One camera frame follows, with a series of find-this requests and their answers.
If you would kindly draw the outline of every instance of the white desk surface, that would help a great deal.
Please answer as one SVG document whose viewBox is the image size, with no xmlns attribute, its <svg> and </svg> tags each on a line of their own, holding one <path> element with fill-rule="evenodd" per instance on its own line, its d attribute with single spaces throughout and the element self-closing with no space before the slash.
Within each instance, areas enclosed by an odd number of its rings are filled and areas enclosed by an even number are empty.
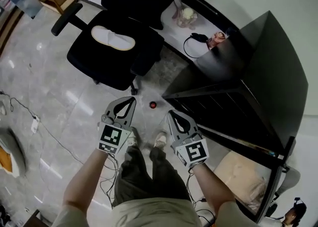
<svg viewBox="0 0 318 227">
<path fill-rule="evenodd" d="M 90 2 L 101 5 L 101 0 L 88 0 Z M 163 30 L 156 30 L 169 45 L 177 49 L 188 57 L 183 50 L 183 42 L 188 38 L 191 33 L 205 34 L 207 37 L 211 37 L 216 32 L 220 32 L 214 24 L 208 21 L 206 18 L 198 14 L 198 19 L 194 22 L 195 29 L 180 28 L 176 25 L 172 19 L 175 13 L 175 6 L 172 3 L 161 15 L 161 21 L 163 24 Z M 193 39 L 189 39 L 185 44 L 186 52 L 193 57 L 200 57 L 208 51 L 206 44 L 199 43 Z"/>
</svg>

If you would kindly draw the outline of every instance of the beige shirt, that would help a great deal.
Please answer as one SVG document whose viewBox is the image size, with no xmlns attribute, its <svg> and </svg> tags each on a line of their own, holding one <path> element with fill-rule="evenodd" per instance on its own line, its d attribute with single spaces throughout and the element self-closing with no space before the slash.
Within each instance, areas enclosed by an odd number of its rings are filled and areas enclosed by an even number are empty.
<svg viewBox="0 0 318 227">
<path fill-rule="evenodd" d="M 151 198 L 125 202 L 112 211 L 107 227 L 201 227 L 191 202 L 179 199 Z M 83 212 L 64 206 L 52 227 L 88 227 Z M 257 227 L 235 202 L 224 203 L 219 210 L 216 227 Z"/>
</svg>

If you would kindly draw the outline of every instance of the headphones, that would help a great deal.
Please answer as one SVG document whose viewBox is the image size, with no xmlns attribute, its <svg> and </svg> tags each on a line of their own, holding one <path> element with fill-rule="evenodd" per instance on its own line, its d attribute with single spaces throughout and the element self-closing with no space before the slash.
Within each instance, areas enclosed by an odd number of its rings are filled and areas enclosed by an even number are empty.
<svg viewBox="0 0 318 227">
<path fill-rule="evenodd" d="M 294 200 L 295 200 L 295 201 L 294 201 L 293 207 L 295 207 L 299 201 L 301 201 L 302 203 L 304 203 L 304 202 L 301 200 L 300 197 L 296 197 Z M 280 219 L 283 219 L 284 217 L 285 217 L 285 216 L 278 217 L 278 218 L 273 218 L 273 217 L 268 217 L 268 218 L 271 218 L 271 219 L 274 219 L 274 220 L 280 220 Z"/>
</svg>

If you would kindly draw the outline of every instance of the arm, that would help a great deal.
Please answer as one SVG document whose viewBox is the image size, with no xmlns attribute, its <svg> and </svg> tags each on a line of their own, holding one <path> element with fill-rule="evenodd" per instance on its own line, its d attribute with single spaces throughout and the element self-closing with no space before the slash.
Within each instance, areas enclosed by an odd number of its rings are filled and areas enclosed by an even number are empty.
<svg viewBox="0 0 318 227">
<path fill-rule="evenodd" d="M 76 207 L 86 215 L 107 157 L 106 152 L 97 149 L 93 151 L 68 184 L 63 197 L 63 206 Z"/>
<path fill-rule="evenodd" d="M 216 214 L 224 202 L 235 202 L 232 191 L 203 163 L 193 167 L 193 172 L 210 207 Z"/>
</svg>

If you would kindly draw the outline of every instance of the chair seat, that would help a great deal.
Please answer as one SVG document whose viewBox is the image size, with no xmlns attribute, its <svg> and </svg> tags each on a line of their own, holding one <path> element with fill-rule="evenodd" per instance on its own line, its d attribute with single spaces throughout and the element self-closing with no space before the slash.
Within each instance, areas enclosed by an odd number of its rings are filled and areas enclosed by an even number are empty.
<svg viewBox="0 0 318 227">
<path fill-rule="evenodd" d="M 91 35 L 94 26 L 103 26 L 117 34 L 135 39 L 129 51 L 119 51 L 95 41 Z M 68 52 L 68 60 L 87 76 L 119 90 L 126 90 L 135 78 L 130 68 L 143 49 L 149 30 L 140 22 L 103 10 L 79 35 Z"/>
</svg>

